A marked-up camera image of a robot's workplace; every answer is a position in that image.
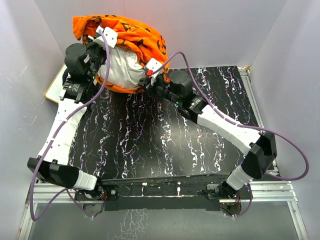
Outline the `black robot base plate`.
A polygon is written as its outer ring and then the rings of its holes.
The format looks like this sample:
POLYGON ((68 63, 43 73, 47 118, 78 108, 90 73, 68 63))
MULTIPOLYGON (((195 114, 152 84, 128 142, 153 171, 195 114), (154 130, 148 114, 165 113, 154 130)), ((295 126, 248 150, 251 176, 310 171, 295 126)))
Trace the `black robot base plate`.
POLYGON ((249 200, 250 191, 238 191, 224 186, 225 174, 196 174, 150 178, 99 180, 95 192, 83 190, 75 194, 82 202, 100 203, 105 211, 131 209, 178 210, 205 209, 219 211, 222 203, 236 205, 241 211, 241 201, 249 200))

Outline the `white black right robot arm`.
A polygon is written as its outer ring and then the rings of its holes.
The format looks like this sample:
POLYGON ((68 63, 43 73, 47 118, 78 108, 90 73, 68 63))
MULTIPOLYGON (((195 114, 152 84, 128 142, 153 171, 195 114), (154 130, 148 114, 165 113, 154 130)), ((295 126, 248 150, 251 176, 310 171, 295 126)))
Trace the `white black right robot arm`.
POLYGON ((176 104, 185 119, 212 130, 243 153, 243 162, 217 187, 208 189, 208 196, 235 198, 246 184, 261 179, 277 157, 273 133, 242 127, 216 106, 210 106, 194 91, 194 82, 185 72, 178 72, 166 81, 162 74, 152 75, 149 70, 138 81, 138 86, 152 98, 161 97, 176 104))

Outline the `white pillow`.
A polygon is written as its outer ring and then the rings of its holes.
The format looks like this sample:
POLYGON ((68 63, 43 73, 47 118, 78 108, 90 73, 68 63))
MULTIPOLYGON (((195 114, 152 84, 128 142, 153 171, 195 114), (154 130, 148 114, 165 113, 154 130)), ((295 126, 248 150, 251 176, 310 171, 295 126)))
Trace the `white pillow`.
POLYGON ((144 75, 145 70, 133 51, 114 47, 110 53, 106 88, 118 93, 136 93, 139 91, 138 83, 144 75))

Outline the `orange patterned plush pillowcase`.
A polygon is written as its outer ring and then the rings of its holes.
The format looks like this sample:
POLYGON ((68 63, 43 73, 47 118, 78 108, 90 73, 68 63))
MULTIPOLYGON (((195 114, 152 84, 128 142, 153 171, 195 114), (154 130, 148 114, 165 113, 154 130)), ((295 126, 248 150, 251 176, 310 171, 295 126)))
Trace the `orange patterned plush pillowcase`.
POLYGON ((89 43, 98 26, 109 27, 118 33, 115 47, 130 50, 137 55, 138 63, 144 68, 151 58, 165 65, 162 73, 169 72, 166 42, 162 35, 153 27, 134 19, 120 15, 98 14, 74 16, 72 30, 75 38, 83 44, 89 43))

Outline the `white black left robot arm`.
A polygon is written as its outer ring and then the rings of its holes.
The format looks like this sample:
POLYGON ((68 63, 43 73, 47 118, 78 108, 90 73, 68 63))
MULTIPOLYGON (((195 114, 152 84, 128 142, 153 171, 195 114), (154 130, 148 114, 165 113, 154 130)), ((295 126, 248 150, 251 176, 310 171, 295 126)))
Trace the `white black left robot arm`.
POLYGON ((39 180, 79 190, 93 200, 103 195, 104 188, 96 176, 69 165, 69 153, 79 123, 100 91, 96 76, 101 66, 109 63, 112 49, 103 42, 74 43, 67 47, 66 70, 53 125, 38 156, 27 162, 39 180))

